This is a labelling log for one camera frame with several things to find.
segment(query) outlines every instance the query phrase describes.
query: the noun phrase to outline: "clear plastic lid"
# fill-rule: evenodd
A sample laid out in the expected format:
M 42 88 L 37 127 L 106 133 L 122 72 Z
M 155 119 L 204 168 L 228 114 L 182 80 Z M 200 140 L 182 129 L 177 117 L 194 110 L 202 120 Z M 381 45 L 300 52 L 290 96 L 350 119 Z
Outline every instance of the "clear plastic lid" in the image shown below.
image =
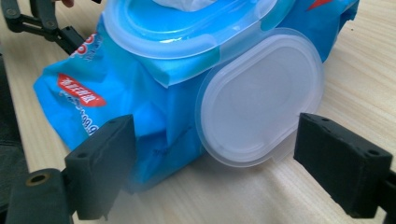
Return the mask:
M 257 22 L 276 27 L 294 0 L 218 0 L 194 12 L 151 0 L 108 0 L 104 23 L 122 48 L 153 59 L 185 58 L 219 47 Z
M 311 42 L 275 29 L 260 44 L 205 80 L 197 101 L 198 132 L 206 150 L 231 166 L 271 158 L 297 129 L 301 112 L 315 112 L 323 68 Z

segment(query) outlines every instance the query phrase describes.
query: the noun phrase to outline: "wet wipes package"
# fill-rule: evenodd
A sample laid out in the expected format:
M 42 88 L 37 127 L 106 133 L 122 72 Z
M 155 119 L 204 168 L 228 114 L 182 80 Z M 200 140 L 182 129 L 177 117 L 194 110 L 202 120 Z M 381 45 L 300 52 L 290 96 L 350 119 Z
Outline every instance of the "wet wipes package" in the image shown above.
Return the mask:
M 217 0 L 186 12 L 109 0 L 97 32 L 44 69 L 37 98 L 71 150 L 109 119 L 133 114 L 131 191 L 207 151 L 237 167 L 279 160 L 288 152 L 274 147 L 320 103 L 328 54 L 303 28 L 276 28 L 310 7 L 299 2 Z

